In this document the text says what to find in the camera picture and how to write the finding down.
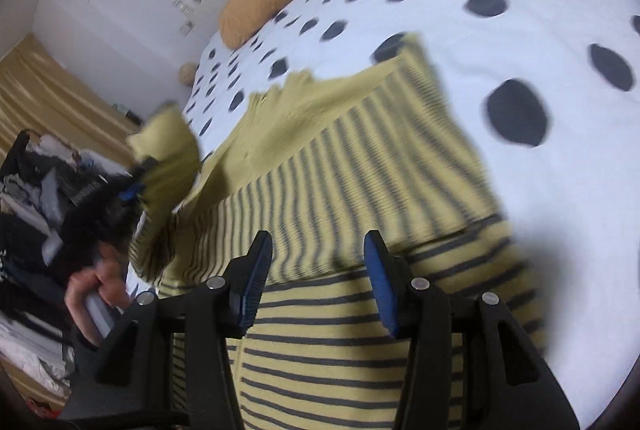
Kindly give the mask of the person's left hand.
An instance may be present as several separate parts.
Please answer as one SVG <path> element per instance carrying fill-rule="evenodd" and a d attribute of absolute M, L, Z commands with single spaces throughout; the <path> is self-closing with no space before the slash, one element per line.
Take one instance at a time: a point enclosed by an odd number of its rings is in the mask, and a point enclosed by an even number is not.
<path fill-rule="evenodd" d="M 93 267 L 85 267 L 70 276 L 64 298 L 74 324 L 93 346 L 100 346 L 103 336 L 88 310 L 88 299 L 98 297 L 119 311 L 125 311 L 131 303 L 126 291 L 124 257 L 106 242 L 100 242 L 98 249 L 100 256 Z"/>

